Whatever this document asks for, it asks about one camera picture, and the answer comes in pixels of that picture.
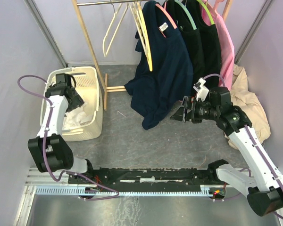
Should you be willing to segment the white t shirt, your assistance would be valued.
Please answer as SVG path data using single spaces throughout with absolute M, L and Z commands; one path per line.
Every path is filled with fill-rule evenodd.
M 68 131 L 88 124 L 93 120 L 93 115 L 93 106 L 88 103 L 84 103 L 81 107 L 78 107 L 71 112 L 67 112 L 63 121 L 63 131 Z

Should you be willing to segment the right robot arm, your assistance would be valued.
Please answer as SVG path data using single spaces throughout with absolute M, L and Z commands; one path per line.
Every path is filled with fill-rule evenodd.
M 172 120 L 201 123 L 212 120 L 245 159 L 252 177 L 236 170 L 227 161 L 219 160 L 209 165 L 207 179 L 212 184 L 223 181 L 243 194 L 258 216 L 276 213 L 283 208 L 283 174 L 260 144 L 252 122 L 246 113 L 231 101 L 226 87 L 199 90 L 196 97 L 185 96 Z

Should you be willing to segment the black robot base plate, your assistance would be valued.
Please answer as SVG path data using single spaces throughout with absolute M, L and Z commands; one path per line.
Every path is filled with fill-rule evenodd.
M 119 192 L 199 191 L 201 186 L 223 187 L 225 184 L 215 178 L 212 171 L 196 168 L 99 168 L 85 172 L 82 176 L 69 176 L 68 183 L 89 185 L 89 179 Z

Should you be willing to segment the yellow hanger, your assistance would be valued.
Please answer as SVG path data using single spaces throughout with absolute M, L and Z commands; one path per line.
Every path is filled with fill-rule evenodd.
M 139 31 L 141 31 L 141 34 L 140 34 L 141 44 L 142 44 L 145 56 L 147 58 L 149 70 L 152 72 L 153 65 L 152 65 L 150 42 L 149 42 L 146 23 L 145 23 L 145 20 L 144 20 L 144 16 L 143 16 L 143 12 L 142 12 L 140 2 L 136 2 L 135 5 L 137 7 L 137 20 L 138 20 Z

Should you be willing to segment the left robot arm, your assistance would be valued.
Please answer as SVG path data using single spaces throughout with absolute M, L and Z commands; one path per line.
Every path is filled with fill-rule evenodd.
M 76 91 L 74 76 L 60 73 L 56 83 L 49 85 L 41 98 L 47 102 L 44 121 L 36 138 L 28 140 L 28 149 L 39 172 L 47 172 L 58 182 L 62 175 L 78 175 L 86 184 L 95 178 L 88 159 L 74 157 L 69 145 L 62 137 L 66 113 L 81 107 L 83 99 Z

